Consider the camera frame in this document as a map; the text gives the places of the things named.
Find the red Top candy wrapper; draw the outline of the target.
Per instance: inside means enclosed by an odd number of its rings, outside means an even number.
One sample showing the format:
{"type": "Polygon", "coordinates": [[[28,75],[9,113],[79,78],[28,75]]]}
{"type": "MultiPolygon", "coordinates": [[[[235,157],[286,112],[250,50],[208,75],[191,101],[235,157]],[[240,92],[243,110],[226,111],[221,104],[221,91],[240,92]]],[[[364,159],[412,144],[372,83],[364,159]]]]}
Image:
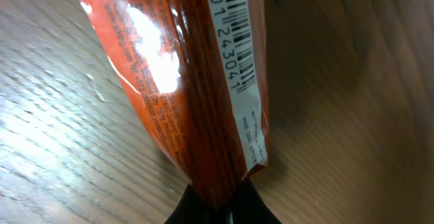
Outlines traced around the red Top candy wrapper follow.
{"type": "Polygon", "coordinates": [[[210,207],[268,162],[264,0],[80,0],[148,134],[210,207]]]}

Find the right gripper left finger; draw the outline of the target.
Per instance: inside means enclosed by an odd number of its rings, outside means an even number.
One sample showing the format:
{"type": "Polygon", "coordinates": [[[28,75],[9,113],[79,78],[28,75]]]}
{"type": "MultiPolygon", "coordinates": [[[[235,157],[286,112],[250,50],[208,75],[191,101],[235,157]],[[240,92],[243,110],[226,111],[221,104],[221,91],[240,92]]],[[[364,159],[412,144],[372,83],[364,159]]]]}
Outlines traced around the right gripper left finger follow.
{"type": "Polygon", "coordinates": [[[165,224],[215,224],[216,212],[210,208],[188,184],[172,214],[165,224]]]}

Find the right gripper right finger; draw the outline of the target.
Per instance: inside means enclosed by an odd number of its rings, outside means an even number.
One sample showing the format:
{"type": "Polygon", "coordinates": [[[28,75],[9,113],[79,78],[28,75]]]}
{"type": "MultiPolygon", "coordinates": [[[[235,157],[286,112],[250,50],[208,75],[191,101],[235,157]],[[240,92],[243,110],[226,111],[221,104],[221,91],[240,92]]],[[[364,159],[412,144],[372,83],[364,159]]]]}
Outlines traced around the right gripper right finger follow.
{"type": "Polygon", "coordinates": [[[244,181],[228,203],[232,224],[281,224],[262,201],[251,180],[244,181]]]}

